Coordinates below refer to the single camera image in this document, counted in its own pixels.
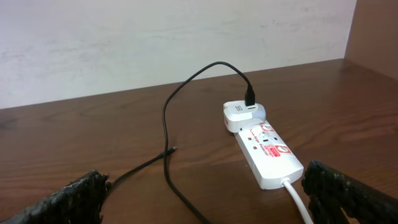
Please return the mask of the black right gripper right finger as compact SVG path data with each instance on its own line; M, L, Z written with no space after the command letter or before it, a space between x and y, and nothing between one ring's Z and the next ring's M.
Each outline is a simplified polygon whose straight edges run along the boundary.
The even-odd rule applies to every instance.
M397 199L319 161L311 161L302 179L314 223L397 223Z

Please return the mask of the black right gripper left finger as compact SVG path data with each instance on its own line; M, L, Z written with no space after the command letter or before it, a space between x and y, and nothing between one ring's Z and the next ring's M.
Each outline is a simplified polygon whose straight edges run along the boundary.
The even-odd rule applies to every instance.
M1 224L100 224L108 179L92 170Z

